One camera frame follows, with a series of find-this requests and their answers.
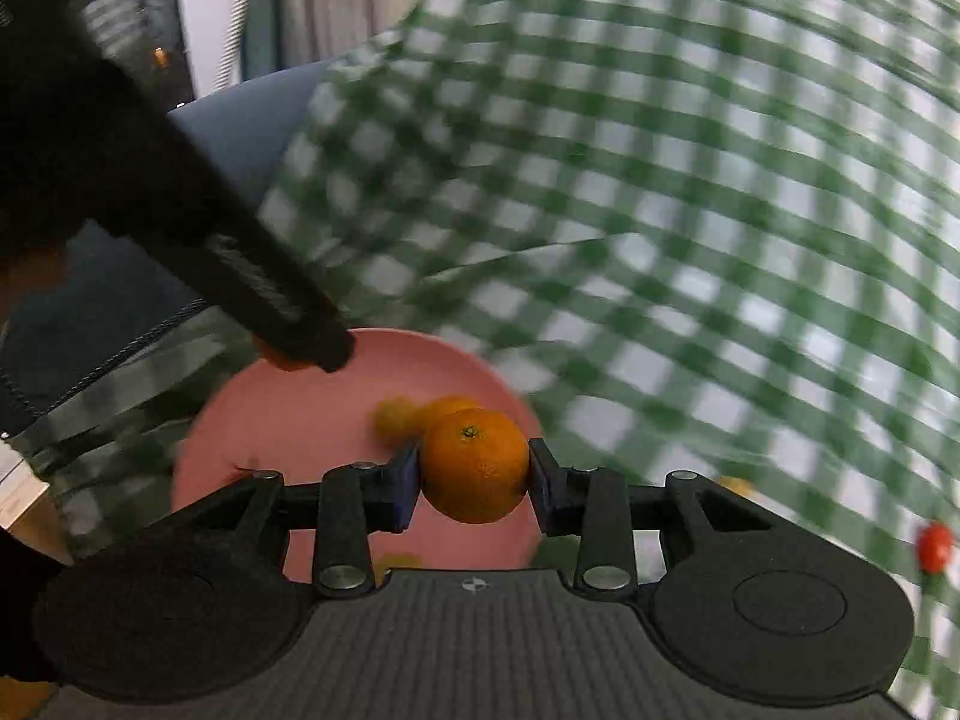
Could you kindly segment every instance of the metal screw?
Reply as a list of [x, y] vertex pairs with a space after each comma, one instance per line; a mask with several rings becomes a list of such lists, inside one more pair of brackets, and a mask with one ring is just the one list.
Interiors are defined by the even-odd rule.
[[366, 580], [367, 575], [355, 565], [330, 565], [320, 571], [320, 583], [331, 590], [352, 590]]
[[619, 590], [630, 584], [630, 574], [615, 565], [594, 565], [584, 571], [584, 584], [594, 590]]

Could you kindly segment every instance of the tablecloth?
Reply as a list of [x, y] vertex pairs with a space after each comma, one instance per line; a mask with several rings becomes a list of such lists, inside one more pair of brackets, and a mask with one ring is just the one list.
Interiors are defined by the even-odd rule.
[[[742, 477], [888, 570], [892, 693], [957, 717], [960, 565], [912, 546], [960, 532], [957, 1], [419, 0], [320, 84], [261, 218], [352, 323], [490, 360], [562, 463]], [[162, 508], [250, 357], [205, 312], [14, 439], [75, 543]]]

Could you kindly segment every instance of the pink plate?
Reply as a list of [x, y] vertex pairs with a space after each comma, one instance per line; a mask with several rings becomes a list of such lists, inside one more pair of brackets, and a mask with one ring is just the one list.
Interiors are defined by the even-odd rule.
[[[337, 373], [284, 372], [258, 360], [240, 371], [197, 418], [179, 452], [174, 509], [221, 488], [237, 466], [281, 471], [289, 485], [315, 482], [358, 460], [387, 461], [370, 413], [403, 394], [425, 402], [467, 395], [507, 413], [528, 437], [541, 435], [534, 413], [486, 362], [432, 336], [405, 330], [354, 330], [356, 351]], [[425, 568], [520, 568], [539, 541], [529, 499], [491, 525], [464, 525], [424, 498], [405, 533], [373, 533], [374, 563]], [[309, 581], [313, 532], [291, 533], [284, 573]]]

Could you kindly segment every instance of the black and white crosshair logo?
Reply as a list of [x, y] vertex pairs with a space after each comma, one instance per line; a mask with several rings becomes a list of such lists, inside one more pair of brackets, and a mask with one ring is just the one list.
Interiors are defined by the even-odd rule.
[[486, 590], [489, 587], [486, 581], [480, 579], [480, 577], [470, 577], [469, 579], [464, 579], [460, 586], [470, 593], [470, 595], [476, 595], [478, 592]]

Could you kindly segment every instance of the black round joint cover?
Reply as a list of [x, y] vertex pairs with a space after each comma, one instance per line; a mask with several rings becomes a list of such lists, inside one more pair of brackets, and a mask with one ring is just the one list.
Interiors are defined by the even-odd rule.
[[299, 630], [296, 586], [230, 533], [110, 547], [61, 573], [34, 608], [67, 683], [114, 701], [169, 703], [241, 682]]
[[913, 637], [893, 579], [804, 532], [725, 533], [659, 582], [652, 618], [693, 676], [780, 707], [888, 688]]

